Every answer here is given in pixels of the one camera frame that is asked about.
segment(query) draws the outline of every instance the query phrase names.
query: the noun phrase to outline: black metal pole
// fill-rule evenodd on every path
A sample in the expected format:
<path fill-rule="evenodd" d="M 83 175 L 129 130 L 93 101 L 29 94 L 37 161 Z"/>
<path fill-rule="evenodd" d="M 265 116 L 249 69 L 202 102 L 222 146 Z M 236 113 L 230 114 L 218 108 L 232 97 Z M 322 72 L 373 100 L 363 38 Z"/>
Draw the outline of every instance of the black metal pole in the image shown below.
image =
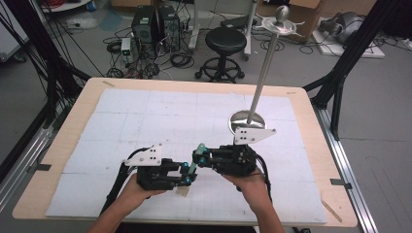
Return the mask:
<path fill-rule="evenodd" d="M 331 72 L 303 87 L 310 91 L 321 86 L 317 95 L 311 99 L 312 104 L 320 109 L 325 109 L 327 102 L 334 96 L 330 130 L 336 140 L 339 140 L 338 123 L 344 82 L 375 36 L 394 14 L 399 2 L 400 0 L 378 0 Z"/>

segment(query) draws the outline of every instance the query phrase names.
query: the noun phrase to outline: gray concrete floor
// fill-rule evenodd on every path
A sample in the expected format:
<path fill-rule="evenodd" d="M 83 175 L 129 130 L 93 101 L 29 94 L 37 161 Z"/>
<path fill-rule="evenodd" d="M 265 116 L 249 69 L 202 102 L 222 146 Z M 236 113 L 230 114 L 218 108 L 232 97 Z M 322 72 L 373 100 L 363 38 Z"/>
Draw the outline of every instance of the gray concrete floor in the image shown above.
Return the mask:
<path fill-rule="evenodd" d="M 75 33 L 73 37 L 103 74 L 110 68 L 110 54 L 105 38 L 130 25 L 130 19 L 110 22 L 107 10 L 92 13 L 100 23 L 91 30 Z M 175 81 L 206 82 L 196 80 L 194 73 L 211 56 L 200 35 L 194 64 L 188 69 L 169 69 L 166 72 Z M 86 73 L 100 77 L 67 36 L 67 47 L 76 66 Z M 252 56 L 244 61 L 240 54 L 232 56 L 246 74 L 238 83 L 256 84 L 265 50 L 253 40 Z M 299 51 L 300 46 L 285 43 L 283 50 L 275 52 L 270 67 L 268 85 L 304 86 L 326 75 L 338 57 L 320 55 L 317 48 L 311 54 Z M 344 88 L 339 134 L 341 143 L 354 169 L 360 190 L 366 200 L 379 232 L 412 232 L 412 79 L 409 66 L 412 53 L 385 45 L 384 59 L 362 58 L 350 73 Z M 170 80 L 165 73 L 154 79 Z M 30 62 L 0 64 L 0 161 L 10 152 L 28 124 L 45 103 L 46 95 Z M 80 232 L 89 221 L 20 220 L 12 217 L 12 210 L 25 186 L 27 174 L 12 200 L 0 213 L 1 232 Z M 312 232 L 361 232 L 358 228 L 312 228 Z"/>

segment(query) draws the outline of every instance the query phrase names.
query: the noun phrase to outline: cardboard box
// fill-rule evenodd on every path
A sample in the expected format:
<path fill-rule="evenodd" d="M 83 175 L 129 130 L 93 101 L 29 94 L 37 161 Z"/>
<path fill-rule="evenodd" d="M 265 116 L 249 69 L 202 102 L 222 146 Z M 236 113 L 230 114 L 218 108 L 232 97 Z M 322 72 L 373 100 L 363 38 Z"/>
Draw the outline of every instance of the cardboard box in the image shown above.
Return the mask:
<path fill-rule="evenodd" d="M 360 16 L 369 14 L 376 0 L 324 0 L 321 17 L 334 17 L 336 13 L 354 12 Z"/>
<path fill-rule="evenodd" d="M 298 25 L 296 32 L 303 37 L 290 35 L 289 38 L 298 42 L 307 42 L 318 24 L 324 0 L 291 0 L 289 9 L 291 15 L 289 20 L 294 23 L 305 22 Z M 257 13 L 262 17 L 274 17 L 278 6 L 263 4 L 261 0 L 257 3 Z"/>

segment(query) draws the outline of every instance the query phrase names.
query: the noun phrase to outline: white bracket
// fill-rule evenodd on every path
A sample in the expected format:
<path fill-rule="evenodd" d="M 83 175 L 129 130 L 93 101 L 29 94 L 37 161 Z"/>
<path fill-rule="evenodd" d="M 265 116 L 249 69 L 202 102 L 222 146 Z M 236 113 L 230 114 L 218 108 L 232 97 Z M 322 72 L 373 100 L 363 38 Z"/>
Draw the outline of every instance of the white bracket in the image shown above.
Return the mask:
<path fill-rule="evenodd" d="M 276 129 L 241 128 L 237 127 L 234 135 L 235 145 L 257 143 L 276 133 Z"/>
<path fill-rule="evenodd" d="M 160 166 L 161 165 L 161 144 L 138 152 L 130 159 L 124 161 L 126 166 Z"/>

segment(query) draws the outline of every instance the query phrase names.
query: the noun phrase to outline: stool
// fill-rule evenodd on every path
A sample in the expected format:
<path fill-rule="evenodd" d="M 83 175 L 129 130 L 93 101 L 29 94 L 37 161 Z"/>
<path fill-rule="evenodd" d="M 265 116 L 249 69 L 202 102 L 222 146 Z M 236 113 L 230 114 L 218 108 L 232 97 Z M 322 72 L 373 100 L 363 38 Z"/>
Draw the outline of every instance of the stool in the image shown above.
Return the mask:
<path fill-rule="evenodd" d="M 233 59 L 227 58 L 232 54 L 235 54 L 246 47 L 246 37 L 241 32 L 236 29 L 229 27 L 218 27 L 206 34 L 206 45 L 213 51 L 217 52 L 220 57 L 215 57 L 207 60 L 202 67 L 200 67 L 199 72 L 196 72 L 194 76 L 197 79 L 202 77 L 203 72 L 206 76 L 210 78 L 209 82 L 213 81 L 226 81 L 229 80 L 236 83 L 236 78 L 243 79 L 245 73 L 240 70 L 239 64 Z M 209 63 L 219 60 L 217 66 L 210 66 Z M 229 61 L 234 66 L 226 68 L 226 62 Z M 228 72 L 234 71 L 235 75 L 231 76 Z"/>

